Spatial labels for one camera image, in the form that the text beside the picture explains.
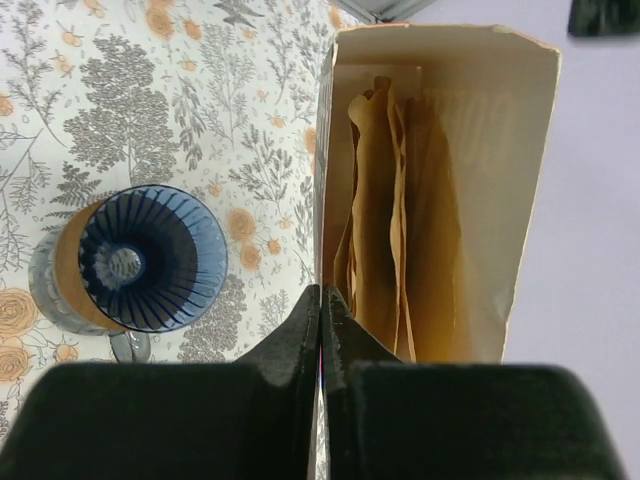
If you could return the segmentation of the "glass coffee server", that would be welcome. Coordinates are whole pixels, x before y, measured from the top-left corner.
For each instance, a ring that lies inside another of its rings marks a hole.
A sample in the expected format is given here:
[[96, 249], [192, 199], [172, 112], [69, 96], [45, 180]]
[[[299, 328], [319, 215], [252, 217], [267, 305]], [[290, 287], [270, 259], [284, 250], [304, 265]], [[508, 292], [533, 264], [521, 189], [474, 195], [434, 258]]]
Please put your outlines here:
[[108, 337], [111, 351], [119, 363], [146, 363], [151, 358], [151, 341], [146, 333], [101, 326], [89, 314], [62, 293], [62, 281], [56, 277], [62, 270], [54, 266], [61, 231], [48, 232], [36, 246], [28, 267], [29, 289], [44, 316], [63, 331], [85, 336]]

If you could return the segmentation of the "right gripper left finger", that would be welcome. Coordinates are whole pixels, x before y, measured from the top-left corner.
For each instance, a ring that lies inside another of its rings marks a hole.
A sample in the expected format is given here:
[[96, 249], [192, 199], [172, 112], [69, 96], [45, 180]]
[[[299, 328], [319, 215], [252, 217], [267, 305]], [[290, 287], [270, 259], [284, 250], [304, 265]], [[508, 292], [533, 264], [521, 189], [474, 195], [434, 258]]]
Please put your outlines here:
[[320, 296], [233, 362], [74, 363], [34, 386], [5, 479], [310, 479]]

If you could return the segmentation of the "blue glass dripper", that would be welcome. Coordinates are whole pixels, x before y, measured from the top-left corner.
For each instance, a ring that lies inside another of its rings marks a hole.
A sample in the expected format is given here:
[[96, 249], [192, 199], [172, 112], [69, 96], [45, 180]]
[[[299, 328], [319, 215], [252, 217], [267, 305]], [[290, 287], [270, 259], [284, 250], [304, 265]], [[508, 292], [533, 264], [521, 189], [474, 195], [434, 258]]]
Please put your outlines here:
[[110, 320], [132, 331], [184, 328], [213, 305], [228, 271], [227, 244], [211, 210], [165, 185], [104, 200], [79, 243], [83, 286]]

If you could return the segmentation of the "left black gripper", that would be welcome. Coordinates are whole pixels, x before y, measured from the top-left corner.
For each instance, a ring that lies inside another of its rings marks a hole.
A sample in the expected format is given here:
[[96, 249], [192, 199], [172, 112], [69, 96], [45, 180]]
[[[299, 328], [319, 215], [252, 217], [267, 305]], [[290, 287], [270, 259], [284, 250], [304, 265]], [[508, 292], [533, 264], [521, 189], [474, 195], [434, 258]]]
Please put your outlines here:
[[570, 36], [628, 36], [639, 33], [639, 0], [573, 0]]

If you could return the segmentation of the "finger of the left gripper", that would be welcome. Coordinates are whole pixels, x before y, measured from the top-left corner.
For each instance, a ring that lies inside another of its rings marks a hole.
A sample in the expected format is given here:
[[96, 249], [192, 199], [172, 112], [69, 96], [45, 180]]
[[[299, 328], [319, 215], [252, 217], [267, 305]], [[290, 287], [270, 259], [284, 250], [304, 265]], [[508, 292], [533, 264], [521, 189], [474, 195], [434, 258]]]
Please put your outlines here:
[[405, 21], [436, 0], [334, 0], [333, 4], [360, 21]]

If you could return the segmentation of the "orange coffee filter box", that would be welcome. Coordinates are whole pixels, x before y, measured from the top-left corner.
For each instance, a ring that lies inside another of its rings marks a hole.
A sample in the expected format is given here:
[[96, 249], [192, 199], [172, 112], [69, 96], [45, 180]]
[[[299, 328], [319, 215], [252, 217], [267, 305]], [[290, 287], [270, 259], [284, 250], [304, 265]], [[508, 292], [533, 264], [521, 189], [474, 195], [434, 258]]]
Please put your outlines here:
[[500, 25], [339, 30], [322, 65], [315, 280], [407, 363], [497, 364], [557, 48]]

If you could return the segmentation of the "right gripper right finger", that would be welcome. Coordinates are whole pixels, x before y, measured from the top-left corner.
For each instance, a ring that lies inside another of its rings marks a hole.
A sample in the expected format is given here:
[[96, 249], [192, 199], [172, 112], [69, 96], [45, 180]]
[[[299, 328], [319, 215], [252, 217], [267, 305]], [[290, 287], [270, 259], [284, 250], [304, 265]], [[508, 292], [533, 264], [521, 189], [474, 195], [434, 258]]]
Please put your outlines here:
[[323, 291], [333, 479], [622, 479], [593, 397], [551, 365], [409, 364]]

